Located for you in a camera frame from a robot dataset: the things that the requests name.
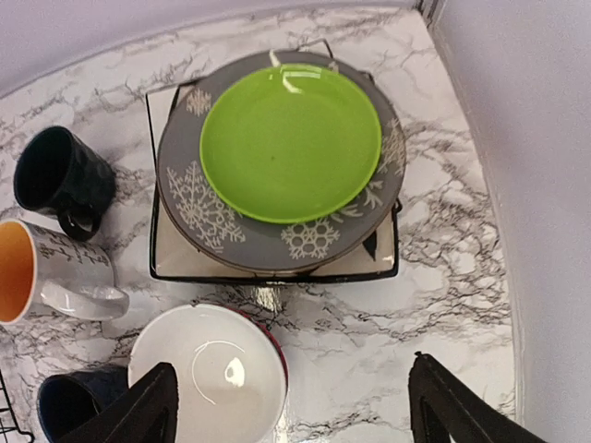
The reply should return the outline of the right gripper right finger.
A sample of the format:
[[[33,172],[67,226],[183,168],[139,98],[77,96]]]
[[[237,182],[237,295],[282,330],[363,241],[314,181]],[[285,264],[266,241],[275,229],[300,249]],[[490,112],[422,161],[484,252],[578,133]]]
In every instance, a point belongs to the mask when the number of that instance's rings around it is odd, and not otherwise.
[[[428,353],[416,353],[408,392],[415,442],[543,442],[486,404]]]

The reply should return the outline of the beige bowl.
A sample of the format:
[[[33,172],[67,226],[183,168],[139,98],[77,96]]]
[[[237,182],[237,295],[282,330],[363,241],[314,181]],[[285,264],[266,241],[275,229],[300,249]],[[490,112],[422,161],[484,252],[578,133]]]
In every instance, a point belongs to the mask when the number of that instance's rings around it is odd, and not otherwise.
[[[160,314],[134,343],[128,383],[160,362],[176,372],[178,442],[261,442],[280,420],[288,389],[282,351],[241,313],[197,304]]]

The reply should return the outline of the dark blue cup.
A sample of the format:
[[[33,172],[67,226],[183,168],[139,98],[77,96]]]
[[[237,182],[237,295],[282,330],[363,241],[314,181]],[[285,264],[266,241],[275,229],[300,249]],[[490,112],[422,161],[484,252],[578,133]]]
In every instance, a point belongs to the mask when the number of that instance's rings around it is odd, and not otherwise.
[[[121,365],[46,378],[37,396],[43,433],[49,442],[56,442],[106,410],[127,389],[127,368]]]

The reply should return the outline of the green plate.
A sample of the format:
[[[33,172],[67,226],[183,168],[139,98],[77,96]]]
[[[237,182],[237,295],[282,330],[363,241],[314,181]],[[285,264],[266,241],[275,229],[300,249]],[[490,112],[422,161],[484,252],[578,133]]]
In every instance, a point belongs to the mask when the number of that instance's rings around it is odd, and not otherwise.
[[[199,155],[225,203],[258,221],[310,222],[354,199],[376,170],[380,119],[328,68],[287,64],[238,80],[204,121]]]

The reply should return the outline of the floral glass mug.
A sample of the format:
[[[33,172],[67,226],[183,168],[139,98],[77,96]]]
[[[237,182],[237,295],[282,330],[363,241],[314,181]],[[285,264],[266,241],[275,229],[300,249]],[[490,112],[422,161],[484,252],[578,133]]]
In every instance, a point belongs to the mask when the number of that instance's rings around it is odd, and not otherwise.
[[[34,305],[66,316],[120,318],[129,297],[115,287],[106,252],[30,222],[1,221],[1,324],[23,319]]]

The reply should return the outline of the blue patterned bowl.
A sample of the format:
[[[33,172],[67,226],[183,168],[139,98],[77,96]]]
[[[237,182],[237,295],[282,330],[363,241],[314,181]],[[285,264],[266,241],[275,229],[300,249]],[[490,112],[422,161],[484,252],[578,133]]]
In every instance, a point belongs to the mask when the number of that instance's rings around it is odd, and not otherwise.
[[[247,314],[241,310],[237,310],[237,313],[239,315],[241,315],[242,317],[246,318],[247,320],[249,320],[254,325],[256,325],[262,331],[262,333],[267,337],[267,339],[271,342],[275,352],[277,353],[277,355],[281,361],[282,367],[283,367],[283,375],[284,375],[284,379],[285,379],[285,382],[284,382],[285,389],[289,389],[289,369],[288,369],[288,364],[285,359],[283,349],[282,349],[280,343],[275,339],[275,337],[271,334],[271,332],[262,323],[255,320],[252,316],[250,316],[249,314]]]

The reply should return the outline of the square floral plate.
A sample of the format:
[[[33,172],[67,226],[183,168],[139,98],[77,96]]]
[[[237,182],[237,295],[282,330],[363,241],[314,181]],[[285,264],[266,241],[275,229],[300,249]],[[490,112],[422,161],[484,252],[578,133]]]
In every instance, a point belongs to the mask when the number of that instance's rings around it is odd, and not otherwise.
[[[151,274],[168,281],[271,283],[367,281],[398,268],[396,199],[405,167],[404,132],[366,75],[349,77],[373,101],[382,156],[366,188],[317,221],[268,224],[236,213],[212,191],[199,164],[206,111],[234,78],[221,73],[147,97],[157,187]]]

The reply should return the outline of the dark teal cup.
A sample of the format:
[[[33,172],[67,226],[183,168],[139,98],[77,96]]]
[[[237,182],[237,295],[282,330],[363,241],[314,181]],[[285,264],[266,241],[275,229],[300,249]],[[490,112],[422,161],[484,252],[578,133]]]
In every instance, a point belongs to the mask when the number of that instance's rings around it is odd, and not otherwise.
[[[50,126],[21,153],[13,190],[23,209],[56,218],[67,236],[86,242],[115,197],[115,173],[68,129]]]

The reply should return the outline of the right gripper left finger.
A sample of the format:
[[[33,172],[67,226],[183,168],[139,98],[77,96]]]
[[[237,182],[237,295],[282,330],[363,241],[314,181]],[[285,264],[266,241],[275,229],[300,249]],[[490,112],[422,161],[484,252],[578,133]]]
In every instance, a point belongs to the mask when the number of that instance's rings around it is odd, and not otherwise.
[[[177,429],[178,385],[175,369],[160,362],[98,416],[62,442],[168,442]]]

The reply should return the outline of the right aluminium frame post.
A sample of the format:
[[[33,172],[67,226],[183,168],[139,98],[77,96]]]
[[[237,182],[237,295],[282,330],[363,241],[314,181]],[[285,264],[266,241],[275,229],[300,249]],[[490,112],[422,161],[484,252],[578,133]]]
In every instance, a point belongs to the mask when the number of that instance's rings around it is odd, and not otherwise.
[[[416,10],[429,30],[432,30],[438,23],[441,10],[446,3],[446,0],[416,0]]]

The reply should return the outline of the grey reindeer plate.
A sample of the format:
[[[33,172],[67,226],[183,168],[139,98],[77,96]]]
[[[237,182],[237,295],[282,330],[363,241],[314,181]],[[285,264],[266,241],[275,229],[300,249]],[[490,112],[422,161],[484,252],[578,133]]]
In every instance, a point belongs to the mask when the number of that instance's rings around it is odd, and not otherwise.
[[[220,67],[173,110],[156,175],[179,232],[230,267],[318,268],[393,208],[406,146],[394,108],[328,56],[269,50]]]

